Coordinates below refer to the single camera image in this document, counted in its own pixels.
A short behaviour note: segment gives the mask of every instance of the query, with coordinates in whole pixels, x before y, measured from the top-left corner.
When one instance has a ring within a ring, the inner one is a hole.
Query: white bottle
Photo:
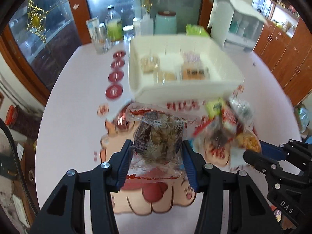
[[[154,19],[149,14],[141,19],[141,35],[154,35]]]
[[[133,28],[135,30],[135,37],[141,36],[141,19],[136,17],[133,19]]]

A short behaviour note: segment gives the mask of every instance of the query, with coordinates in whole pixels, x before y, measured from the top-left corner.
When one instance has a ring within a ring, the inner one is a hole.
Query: white tray
[[[177,80],[164,84],[154,81],[153,73],[143,74],[141,58],[156,55],[160,69],[176,72],[184,60],[183,52],[200,54],[210,78]],[[232,60],[211,39],[186,35],[135,37],[130,42],[129,84],[135,100],[147,104],[194,98],[228,97],[244,82],[244,76]]]

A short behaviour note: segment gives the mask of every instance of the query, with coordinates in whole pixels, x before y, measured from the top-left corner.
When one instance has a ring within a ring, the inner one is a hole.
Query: red circular sticker
[[[108,76],[108,80],[110,82],[118,82],[123,78],[124,78],[124,72],[120,70],[114,71],[110,73],[110,75]]]
[[[126,55],[126,52],[123,51],[123,50],[120,50],[120,51],[117,51],[116,53],[114,53],[113,57],[115,59],[119,59],[119,58],[122,58]]]
[[[124,66],[124,60],[117,60],[112,62],[112,64],[110,65],[111,68],[121,68]]]
[[[113,84],[106,90],[106,97],[109,99],[116,99],[121,96],[123,88],[119,84]]]

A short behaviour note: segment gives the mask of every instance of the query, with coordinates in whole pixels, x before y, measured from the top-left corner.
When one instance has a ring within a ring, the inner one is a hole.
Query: screw
[[[241,175],[242,177],[246,177],[247,176],[247,172],[245,170],[239,170],[238,174]]]
[[[211,170],[213,168],[213,164],[212,163],[205,163],[204,167],[208,170]]]
[[[76,173],[75,170],[69,170],[69,171],[67,171],[67,175],[68,175],[68,176],[73,176],[75,173]]]
[[[110,167],[110,163],[109,162],[103,162],[101,164],[101,168],[103,168],[103,169],[107,169],[108,167]]]

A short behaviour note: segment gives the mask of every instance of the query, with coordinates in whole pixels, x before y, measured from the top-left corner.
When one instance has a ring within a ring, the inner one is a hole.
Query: red container
[[[6,125],[31,139],[36,140],[39,133],[40,121],[23,111],[19,106],[11,105],[5,119]]]

